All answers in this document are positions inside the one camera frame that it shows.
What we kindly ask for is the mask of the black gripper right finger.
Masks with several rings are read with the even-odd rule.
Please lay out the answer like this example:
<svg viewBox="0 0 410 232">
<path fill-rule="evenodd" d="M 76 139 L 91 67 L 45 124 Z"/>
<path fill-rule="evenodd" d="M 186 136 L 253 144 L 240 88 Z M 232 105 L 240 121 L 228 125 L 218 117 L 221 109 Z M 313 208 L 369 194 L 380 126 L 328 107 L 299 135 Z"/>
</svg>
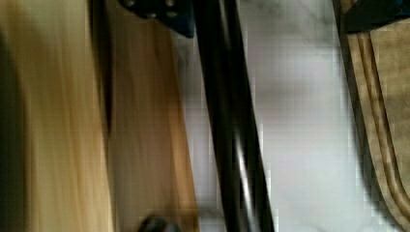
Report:
<svg viewBox="0 0 410 232">
<path fill-rule="evenodd" d="M 410 0 L 357 0 L 345 13 L 348 34 L 376 30 L 410 17 Z"/>
</svg>

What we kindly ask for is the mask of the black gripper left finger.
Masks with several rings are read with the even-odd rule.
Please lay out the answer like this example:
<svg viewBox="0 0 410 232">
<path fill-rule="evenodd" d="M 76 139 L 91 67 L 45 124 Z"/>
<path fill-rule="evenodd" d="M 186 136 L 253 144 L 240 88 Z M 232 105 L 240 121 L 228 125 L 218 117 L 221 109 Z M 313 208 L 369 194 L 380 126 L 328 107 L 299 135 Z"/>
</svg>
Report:
<svg viewBox="0 0 410 232">
<path fill-rule="evenodd" d="M 194 37 L 192 0 L 118 0 L 129 12 L 153 18 L 188 39 Z"/>
</svg>

